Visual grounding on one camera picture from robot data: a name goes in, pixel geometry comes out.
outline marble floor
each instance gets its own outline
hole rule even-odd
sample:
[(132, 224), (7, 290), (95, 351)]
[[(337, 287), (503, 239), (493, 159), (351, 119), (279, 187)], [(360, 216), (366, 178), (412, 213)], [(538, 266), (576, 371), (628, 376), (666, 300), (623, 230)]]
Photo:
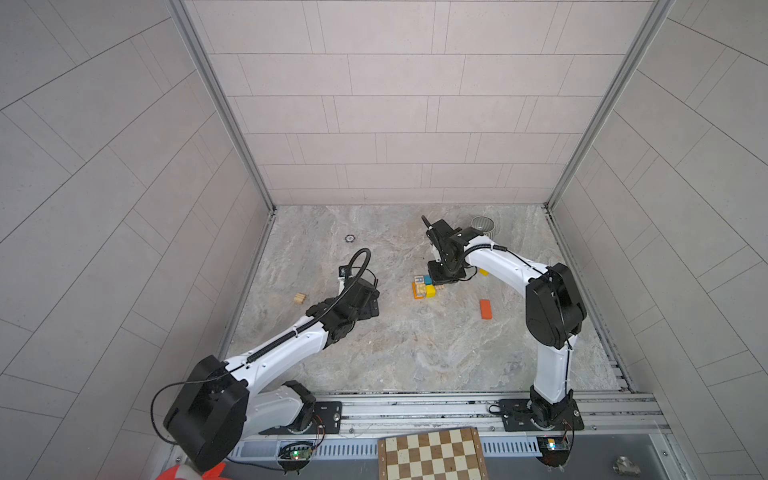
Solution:
[[(381, 314), (358, 322), (345, 339), (289, 369), (275, 385), (296, 379), (314, 392), (528, 390), (537, 342), (525, 327), (525, 301), (511, 287), (477, 275), (414, 300), (413, 276), (426, 274), (432, 259), (421, 215), (454, 228), (485, 215), (496, 222), (497, 243), (538, 262), (562, 261), (545, 211), (535, 205), (280, 207), (229, 354), (252, 349), (334, 296), (337, 267), (368, 247)], [(354, 243), (345, 243), (348, 234)], [(293, 303), (299, 292), (307, 295), (300, 306)], [(480, 299), (491, 301), (493, 320), (480, 318)], [(571, 383), (576, 390), (617, 389), (589, 319), (575, 348)]]

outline orange block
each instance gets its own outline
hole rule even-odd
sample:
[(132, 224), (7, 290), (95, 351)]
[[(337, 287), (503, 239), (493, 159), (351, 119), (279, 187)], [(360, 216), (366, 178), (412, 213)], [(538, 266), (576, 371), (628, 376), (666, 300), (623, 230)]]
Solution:
[(480, 317), (483, 320), (493, 319), (493, 312), (491, 311), (491, 300), (480, 300)]

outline brown chessboard square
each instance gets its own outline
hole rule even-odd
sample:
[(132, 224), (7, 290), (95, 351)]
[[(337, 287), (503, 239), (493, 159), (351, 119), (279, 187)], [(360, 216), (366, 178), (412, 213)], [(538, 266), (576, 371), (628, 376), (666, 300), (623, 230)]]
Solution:
[(379, 440), (379, 480), (488, 480), (477, 429)]

